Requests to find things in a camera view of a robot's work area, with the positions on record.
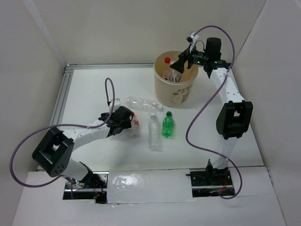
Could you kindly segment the aluminium frame rail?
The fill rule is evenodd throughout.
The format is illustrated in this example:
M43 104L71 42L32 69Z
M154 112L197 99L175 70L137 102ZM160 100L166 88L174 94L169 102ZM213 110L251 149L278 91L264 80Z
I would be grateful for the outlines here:
M67 66L64 70L62 82L59 88L59 92L57 95L57 99L55 102L49 125L56 125L62 122L63 113L71 86L73 72L74 69L71 66Z
M153 64L93 64L93 65L69 65L65 70L82 70L82 69L114 69L114 68L152 68Z

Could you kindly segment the clear bottle white cap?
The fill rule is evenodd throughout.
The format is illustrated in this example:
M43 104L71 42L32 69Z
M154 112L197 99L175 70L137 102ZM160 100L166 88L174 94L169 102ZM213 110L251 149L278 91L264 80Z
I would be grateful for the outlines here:
M160 123L156 113L148 120L148 147L153 152L161 151Z

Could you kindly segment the green plastic bottle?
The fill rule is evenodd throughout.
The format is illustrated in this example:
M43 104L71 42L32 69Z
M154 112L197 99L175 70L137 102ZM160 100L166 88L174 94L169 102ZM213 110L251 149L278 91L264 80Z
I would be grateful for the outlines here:
M161 135L165 138L173 138L174 135L174 119L172 116L172 112L168 111L162 122L162 131Z

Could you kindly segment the red cola label bottle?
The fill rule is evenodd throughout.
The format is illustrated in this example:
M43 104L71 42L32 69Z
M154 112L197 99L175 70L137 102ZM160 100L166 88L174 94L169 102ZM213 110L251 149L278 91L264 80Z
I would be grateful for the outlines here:
M132 137L138 137L140 135L140 124L135 113L132 113L130 130L130 135Z

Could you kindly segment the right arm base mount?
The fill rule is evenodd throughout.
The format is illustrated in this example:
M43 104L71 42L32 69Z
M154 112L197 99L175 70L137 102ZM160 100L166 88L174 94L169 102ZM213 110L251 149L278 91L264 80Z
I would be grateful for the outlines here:
M192 187L193 197L232 196L235 189L228 168L222 170L201 169L186 174Z

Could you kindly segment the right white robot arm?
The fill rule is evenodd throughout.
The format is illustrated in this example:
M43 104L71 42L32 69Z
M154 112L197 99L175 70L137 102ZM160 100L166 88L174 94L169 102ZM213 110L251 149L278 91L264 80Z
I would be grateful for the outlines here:
M184 73L185 69L190 69L193 65L202 66L215 84L217 95L223 104L216 120L216 130L221 136L219 155L214 163L208 162L205 173L206 181L215 185L228 170L229 157L237 140L248 131L253 104L241 96L230 76L230 64L221 59L221 39L207 38L203 51L196 49L197 35L189 35L187 41L189 47L171 64L171 68Z

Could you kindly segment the blue label clear bottle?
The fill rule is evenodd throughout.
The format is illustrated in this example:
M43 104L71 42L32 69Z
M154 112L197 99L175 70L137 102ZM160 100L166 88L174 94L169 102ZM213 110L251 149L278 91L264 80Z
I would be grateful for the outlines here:
M182 74L179 73L178 71L171 69L169 71L167 71L168 73L168 81L170 82L176 82L179 83L181 81L181 76Z

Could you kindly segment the aluminium frame rail back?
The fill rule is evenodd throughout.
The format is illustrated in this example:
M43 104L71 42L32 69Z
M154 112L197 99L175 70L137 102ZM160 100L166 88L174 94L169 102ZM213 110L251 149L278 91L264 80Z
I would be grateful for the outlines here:
M82 69L114 69L114 68L152 68L153 64L93 64L93 65L69 65L65 70L82 70Z

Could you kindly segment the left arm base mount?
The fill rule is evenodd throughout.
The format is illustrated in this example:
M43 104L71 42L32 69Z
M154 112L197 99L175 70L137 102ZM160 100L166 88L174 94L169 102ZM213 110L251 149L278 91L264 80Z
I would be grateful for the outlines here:
M63 200L91 200L98 204L107 204L108 175L108 171L94 172L87 185L73 178L66 178Z

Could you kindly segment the red cap red label bottle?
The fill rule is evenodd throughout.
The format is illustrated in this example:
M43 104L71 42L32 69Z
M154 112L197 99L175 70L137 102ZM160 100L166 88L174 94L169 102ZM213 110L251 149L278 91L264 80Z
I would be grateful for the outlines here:
M164 80L168 81L168 72L169 70L171 70L170 68L170 64L171 64L171 59L169 57L166 57L164 59L164 62L165 62L165 66L166 66L166 69L163 71L163 74L162 74L162 77Z

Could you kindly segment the beige paper bucket bin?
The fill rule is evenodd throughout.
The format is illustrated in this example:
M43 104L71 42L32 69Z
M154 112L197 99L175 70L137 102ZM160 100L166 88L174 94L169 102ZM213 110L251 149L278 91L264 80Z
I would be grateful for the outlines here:
M163 79L162 74L166 69L164 59L169 57L171 62L175 62L180 53L180 51L164 52L157 57L153 65L156 98L161 104L169 107L179 106L187 100L198 75L198 67L194 65L185 70L179 83Z

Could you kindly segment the crushed clear bottle blue-white cap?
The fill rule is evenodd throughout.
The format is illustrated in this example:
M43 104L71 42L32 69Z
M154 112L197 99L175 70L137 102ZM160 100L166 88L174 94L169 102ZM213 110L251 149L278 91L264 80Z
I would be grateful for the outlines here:
M163 109L161 104L158 104L154 100L139 98L139 97L128 97L126 105L133 110L156 113Z

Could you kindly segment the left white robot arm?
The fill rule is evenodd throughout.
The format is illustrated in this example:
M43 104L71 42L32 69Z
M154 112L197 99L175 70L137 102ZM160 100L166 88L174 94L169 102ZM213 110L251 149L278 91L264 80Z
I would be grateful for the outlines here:
M93 141L114 136L130 128L132 117L131 110L120 106L111 116L109 113L102 113L88 128L51 128L32 153L32 158L50 177L62 175L75 179L83 188L90 187L94 180L101 181L100 177L84 163L73 160L72 152Z

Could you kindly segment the aluminium frame rail left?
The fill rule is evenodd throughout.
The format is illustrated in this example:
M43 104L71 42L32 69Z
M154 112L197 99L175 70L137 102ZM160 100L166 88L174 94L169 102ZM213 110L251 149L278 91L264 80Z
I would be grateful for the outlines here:
M56 125L62 122L63 113L71 86L73 72L74 69L71 66L67 66L64 70L62 82L59 88L59 92L57 95L57 99L55 102L49 125Z

